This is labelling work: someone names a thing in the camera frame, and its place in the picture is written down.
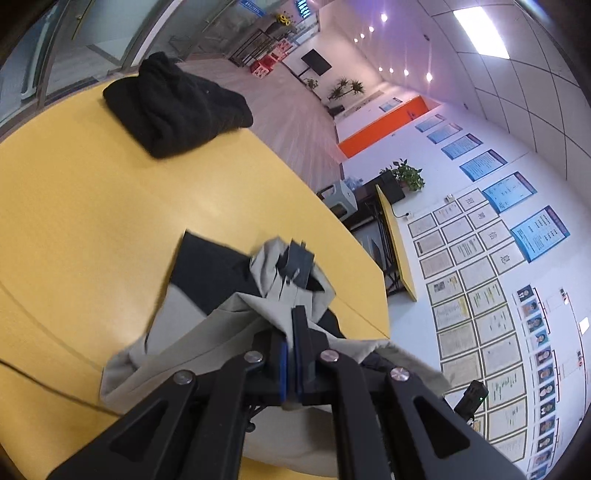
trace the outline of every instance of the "yellow table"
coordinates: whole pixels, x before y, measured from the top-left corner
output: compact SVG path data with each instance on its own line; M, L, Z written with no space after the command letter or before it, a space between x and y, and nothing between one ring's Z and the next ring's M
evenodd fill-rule
M314 193L250 131L156 161L102 100L71 97L0 144L0 358L98 403L115 352L149 325L185 229L247 254L306 241L351 338L389 334L382 273ZM0 443L29 480L114 417L0 367ZM244 479L305 476L246 460Z
M400 226L394 217L392 205L386 198L386 195L384 195L379 186L376 185L375 187L378 191L380 206L384 211L384 216L386 217L386 226L388 228L390 238L392 239L392 246L394 247L394 255L396 256L400 280L402 281L402 284L404 285L404 288L406 288L406 291L408 292L408 295L411 297L412 301L417 301L417 289L414 286L413 272L410 269L408 255L404 249L404 242L402 240Z

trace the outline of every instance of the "screw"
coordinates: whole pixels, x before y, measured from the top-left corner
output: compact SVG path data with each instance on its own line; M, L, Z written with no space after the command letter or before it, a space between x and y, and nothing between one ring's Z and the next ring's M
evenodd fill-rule
M325 362L336 362L339 359L339 353L334 350L324 350L320 354L320 358Z
M189 370L180 370L174 374L173 380L178 385L187 385L193 381L193 373Z
M244 360L250 364L259 364L262 362L262 359L262 353L257 352L256 350L251 350L250 352L246 352L244 354Z
M390 370L390 377L398 382L406 382L406 380L410 378L410 373L408 370L406 370L406 368L394 367L392 370Z

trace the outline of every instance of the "black folded sweater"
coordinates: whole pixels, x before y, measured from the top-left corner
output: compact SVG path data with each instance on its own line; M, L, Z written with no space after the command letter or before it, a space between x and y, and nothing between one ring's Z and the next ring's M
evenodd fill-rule
M253 122L242 95L182 71L162 52L142 62L139 76L111 83L103 97L155 158L186 152Z

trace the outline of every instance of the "blue sign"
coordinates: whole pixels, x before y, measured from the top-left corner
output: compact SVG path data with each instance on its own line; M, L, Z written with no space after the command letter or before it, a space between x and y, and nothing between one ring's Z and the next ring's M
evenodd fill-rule
M455 142L446 145L441 151L451 160L455 160L457 157L460 157L464 153L467 153L480 145L482 145L480 140L472 134L467 134L458 138Z
M570 235L549 205L512 228L511 234L528 262L545 254Z
M240 0L240 4L254 13L257 17L265 16L265 11L259 8L255 2L251 2L250 0Z
M518 171L482 191L497 213L517 205L534 193L538 193L537 190Z
M295 2L296 2L295 6L297 8L297 11L300 13L300 16L302 18L309 17L312 14L310 7L308 7L307 0L295 0Z
M457 134L461 129L462 127L459 125L447 124L445 127L441 127L439 130L435 130L434 132L428 134L427 138L433 143L437 144L439 142L443 142L446 138Z
M507 161L497 152L489 150L488 152L484 152L482 155L478 155L467 161L463 165L460 165L460 168L466 175L468 175L468 177L470 177L471 181L476 181L506 164Z
M419 123L415 128L420 132L426 132L430 128L433 128L435 125L439 125L441 122L445 120L443 115L439 115L439 113L431 118L425 120L424 122Z

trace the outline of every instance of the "black metal arm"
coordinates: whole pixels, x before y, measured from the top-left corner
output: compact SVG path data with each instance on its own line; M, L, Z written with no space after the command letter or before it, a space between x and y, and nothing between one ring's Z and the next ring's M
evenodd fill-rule
M235 480L253 410L287 398L332 406L342 480L525 478L412 372L362 368L292 315L290 368L283 334L261 332L216 372L176 372L48 478Z

